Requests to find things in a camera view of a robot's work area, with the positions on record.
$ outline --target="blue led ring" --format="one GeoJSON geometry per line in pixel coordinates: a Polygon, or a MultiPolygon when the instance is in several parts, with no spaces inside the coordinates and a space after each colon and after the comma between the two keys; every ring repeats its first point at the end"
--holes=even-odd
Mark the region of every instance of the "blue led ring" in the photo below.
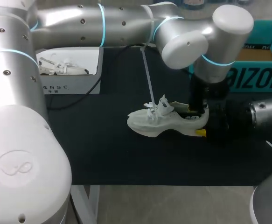
{"type": "Polygon", "coordinates": [[[157,28],[155,29],[154,33],[153,33],[153,40],[155,38],[155,34],[156,34],[156,31],[158,31],[158,29],[161,27],[161,25],[163,25],[165,22],[168,22],[169,20],[177,20],[177,19],[184,19],[183,17],[181,16],[173,16],[173,17],[167,17],[166,19],[164,19],[158,26],[157,28]]]}
{"type": "Polygon", "coordinates": [[[35,26],[33,26],[33,27],[30,29],[30,31],[35,30],[35,29],[37,28],[37,26],[38,26],[38,21],[36,22],[35,26]]]}
{"type": "Polygon", "coordinates": [[[100,44],[100,48],[104,45],[105,43],[105,36],[106,36],[106,21],[105,21],[105,10],[104,7],[98,3],[98,6],[100,7],[100,10],[102,11],[102,18],[103,18],[103,37],[102,37],[102,42],[100,44]]]}
{"type": "Polygon", "coordinates": [[[21,51],[19,51],[19,50],[13,50],[13,49],[0,49],[0,52],[12,52],[12,53],[24,55],[24,56],[26,56],[27,58],[31,59],[31,60],[37,65],[37,67],[38,67],[38,63],[36,62],[36,60],[34,60],[33,57],[31,57],[30,55],[27,55],[26,53],[21,52],[21,51]]]}
{"type": "Polygon", "coordinates": [[[214,65],[216,65],[216,66],[229,66],[229,65],[232,65],[235,61],[233,61],[233,62],[231,62],[231,63],[229,63],[229,64],[220,64],[220,63],[216,63],[216,62],[213,62],[213,61],[211,61],[211,60],[209,60],[206,56],[204,56],[204,55],[202,55],[202,57],[207,61],[207,62],[209,62],[209,63],[211,63],[211,64],[214,64],[214,65]]]}

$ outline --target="white sneaker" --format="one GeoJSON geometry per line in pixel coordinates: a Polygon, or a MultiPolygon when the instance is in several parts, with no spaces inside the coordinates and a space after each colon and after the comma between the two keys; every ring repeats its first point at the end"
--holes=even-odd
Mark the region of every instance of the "white sneaker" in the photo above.
{"type": "Polygon", "coordinates": [[[71,63],[69,59],[65,59],[64,62],[56,63],[41,57],[38,64],[41,74],[89,75],[89,71],[87,69],[81,68],[78,65],[71,63]]]}
{"type": "Polygon", "coordinates": [[[176,130],[189,136],[202,136],[197,130],[203,129],[209,119],[208,108],[200,117],[182,118],[179,114],[187,114],[188,105],[179,102],[168,103],[165,95],[160,99],[155,110],[150,107],[151,103],[144,105],[149,108],[130,113],[127,125],[133,131],[147,137],[157,137],[165,130],[176,130]]]}

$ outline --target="robot logo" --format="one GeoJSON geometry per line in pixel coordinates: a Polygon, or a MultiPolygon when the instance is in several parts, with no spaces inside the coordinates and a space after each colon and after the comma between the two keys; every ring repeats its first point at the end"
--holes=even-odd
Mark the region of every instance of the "robot logo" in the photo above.
{"type": "Polygon", "coordinates": [[[38,173],[35,157],[22,150],[14,150],[0,157],[0,182],[9,187],[21,187],[32,181],[38,173]]]}
{"type": "Polygon", "coordinates": [[[1,168],[1,170],[6,174],[6,175],[9,175],[9,176],[14,176],[16,175],[17,173],[22,173],[22,174],[25,174],[25,173],[28,173],[31,169],[32,169],[33,165],[32,163],[30,162],[25,162],[23,163],[22,165],[20,166],[15,166],[14,169],[12,170],[4,170],[4,168],[1,168]]]}

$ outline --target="white box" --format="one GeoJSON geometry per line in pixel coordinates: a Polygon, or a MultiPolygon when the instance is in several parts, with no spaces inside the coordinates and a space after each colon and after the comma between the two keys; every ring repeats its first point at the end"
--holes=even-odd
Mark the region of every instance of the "white box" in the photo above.
{"type": "MultiPolygon", "coordinates": [[[[70,59],[89,71],[89,75],[41,75],[44,94],[87,93],[101,76],[103,55],[104,49],[98,47],[58,48],[38,53],[38,61],[40,57],[57,63],[70,59]]],[[[100,83],[91,93],[99,93],[99,90],[100,83]]]]}

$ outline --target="black cable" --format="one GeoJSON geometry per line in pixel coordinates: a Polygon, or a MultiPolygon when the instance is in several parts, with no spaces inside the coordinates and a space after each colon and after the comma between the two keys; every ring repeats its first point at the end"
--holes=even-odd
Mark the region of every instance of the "black cable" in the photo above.
{"type": "MultiPolygon", "coordinates": [[[[116,55],[113,57],[113,59],[110,61],[110,64],[109,64],[109,66],[108,66],[108,68],[107,68],[107,71],[110,70],[110,68],[112,67],[112,65],[113,65],[113,63],[115,62],[115,60],[117,60],[117,58],[118,58],[121,54],[123,54],[123,53],[124,53],[127,49],[129,49],[130,47],[135,47],[135,46],[143,47],[143,46],[145,46],[145,45],[142,44],[142,43],[138,43],[138,44],[130,44],[130,45],[125,46],[123,49],[121,49],[119,52],[117,52],[117,54],[116,54],[116,55]]],[[[159,52],[158,52],[158,50],[157,50],[156,48],[153,48],[153,47],[150,47],[150,46],[146,46],[146,48],[149,49],[150,51],[152,51],[153,53],[156,53],[157,55],[160,55],[159,52]]],[[[185,73],[188,74],[188,75],[192,75],[192,73],[189,72],[187,68],[182,69],[182,71],[185,72],[185,73]]],[[[86,98],[86,96],[88,96],[88,95],[93,91],[93,89],[94,89],[94,88],[98,85],[98,83],[101,81],[101,78],[102,78],[102,76],[100,76],[100,77],[98,78],[97,82],[93,85],[93,87],[92,87],[87,93],[85,93],[80,99],[78,99],[77,101],[75,101],[75,102],[73,102],[73,103],[71,103],[71,104],[68,104],[68,105],[66,105],[66,106],[62,106],[62,107],[51,107],[51,105],[50,105],[49,107],[47,107],[47,109],[48,109],[49,111],[50,111],[50,110],[52,110],[52,111],[60,111],[60,110],[65,110],[65,109],[67,109],[67,108],[70,108],[70,107],[72,107],[72,106],[78,104],[79,102],[81,102],[84,98],[86,98]]]]}

